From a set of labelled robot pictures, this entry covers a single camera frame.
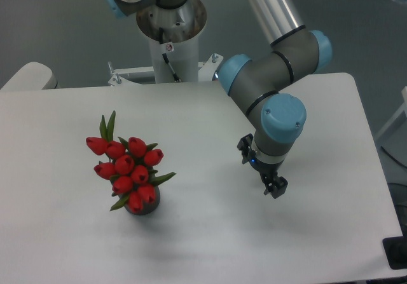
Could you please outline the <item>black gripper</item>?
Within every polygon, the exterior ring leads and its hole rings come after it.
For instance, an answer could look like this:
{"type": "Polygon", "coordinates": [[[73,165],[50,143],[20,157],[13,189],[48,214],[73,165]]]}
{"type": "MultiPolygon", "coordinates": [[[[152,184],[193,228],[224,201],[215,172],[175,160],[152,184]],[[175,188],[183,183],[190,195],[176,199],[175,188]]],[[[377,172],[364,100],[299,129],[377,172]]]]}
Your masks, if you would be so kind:
{"type": "Polygon", "coordinates": [[[252,149],[253,135],[250,133],[242,137],[237,149],[241,152],[242,164],[249,163],[260,173],[261,181],[265,185],[264,195],[271,195],[274,199],[282,196],[288,186],[283,176],[278,176],[280,156],[269,156],[261,151],[252,149]]]}

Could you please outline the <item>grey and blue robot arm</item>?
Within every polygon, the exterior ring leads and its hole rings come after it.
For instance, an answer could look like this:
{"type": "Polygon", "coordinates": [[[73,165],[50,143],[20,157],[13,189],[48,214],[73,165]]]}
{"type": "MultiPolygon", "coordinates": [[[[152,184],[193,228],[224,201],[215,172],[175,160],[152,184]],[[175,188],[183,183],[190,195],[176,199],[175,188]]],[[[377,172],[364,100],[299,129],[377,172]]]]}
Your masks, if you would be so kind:
{"type": "Polygon", "coordinates": [[[207,21],[200,0],[106,1],[117,17],[136,16],[139,30],[149,41],[157,83],[197,82],[217,76],[255,129],[238,143],[242,161],[260,174],[266,194],[283,195],[288,183],[277,171],[307,117],[301,100],[283,89],[330,62],[329,39],[305,27],[291,0],[248,0],[271,53],[258,61],[244,54],[227,61],[213,55],[199,66],[197,39],[207,21]]]}

